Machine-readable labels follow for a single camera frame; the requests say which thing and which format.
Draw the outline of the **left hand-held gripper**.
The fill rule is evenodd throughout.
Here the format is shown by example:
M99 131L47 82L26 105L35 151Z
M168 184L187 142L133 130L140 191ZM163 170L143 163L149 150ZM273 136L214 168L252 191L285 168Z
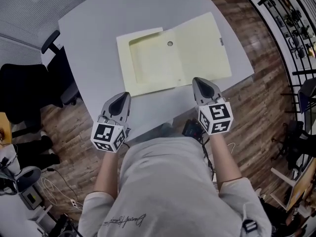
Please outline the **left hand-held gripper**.
M96 149L112 153L119 150L130 131L127 124L130 104L129 92L119 93L105 102L90 137Z

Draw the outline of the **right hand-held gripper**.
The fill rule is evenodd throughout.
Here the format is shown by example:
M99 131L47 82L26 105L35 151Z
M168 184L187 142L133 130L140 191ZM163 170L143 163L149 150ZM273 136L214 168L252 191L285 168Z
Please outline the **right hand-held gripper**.
M209 80L195 77L192 80L197 103L198 121L208 135L228 132L234 120L232 108L219 87Z

